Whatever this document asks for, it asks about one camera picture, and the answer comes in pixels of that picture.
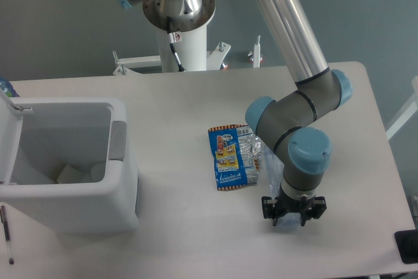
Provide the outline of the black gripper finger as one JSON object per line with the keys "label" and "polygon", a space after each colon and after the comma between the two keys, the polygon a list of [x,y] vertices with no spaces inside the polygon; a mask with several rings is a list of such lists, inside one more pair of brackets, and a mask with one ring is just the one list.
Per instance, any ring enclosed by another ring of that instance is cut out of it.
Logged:
{"label": "black gripper finger", "polygon": [[280,204],[279,199],[263,196],[261,197],[261,203],[263,218],[271,220],[274,227],[277,226],[278,220],[284,216],[284,207]]}
{"label": "black gripper finger", "polygon": [[325,197],[320,196],[308,199],[306,195],[303,195],[299,204],[300,225],[305,226],[308,220],[319,219],[326,209]]}

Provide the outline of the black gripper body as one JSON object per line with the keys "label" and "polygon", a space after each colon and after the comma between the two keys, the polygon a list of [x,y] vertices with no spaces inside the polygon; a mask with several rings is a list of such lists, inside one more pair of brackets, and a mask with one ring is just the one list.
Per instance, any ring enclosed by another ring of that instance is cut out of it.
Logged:
{"label": "black gripper body", "polygon": [[314,198],[314,193],[312,191],[300,191],[288,184],[281,184],[276,197],[276,213],[278,216],[282,217],[288,213],[300,212],[303,197],[310,204]]}

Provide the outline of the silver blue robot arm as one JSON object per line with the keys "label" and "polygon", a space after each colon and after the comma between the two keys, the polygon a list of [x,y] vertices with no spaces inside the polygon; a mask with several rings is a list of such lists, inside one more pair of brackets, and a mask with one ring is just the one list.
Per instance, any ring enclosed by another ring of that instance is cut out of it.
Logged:
{"label": "silver blue robot arm", "polygon": [[[245,115],[252,131],[284,164],[276,197],[263,197],[265,219],[277,223],[298,214],[301,225],[326,211],[316,189],[329,166],[332,145],[312,124],[341,107],[353,93],[351,82],[329,68],[299,0],[257,0],[281,49],[296,90],[278,101],[261,97]],[[166,73],[204,71],[206,43],[186,34],[213,17],[214,0],[118,0],[123,8],[142,5],[144,15],[163,35],[159,46]]]}

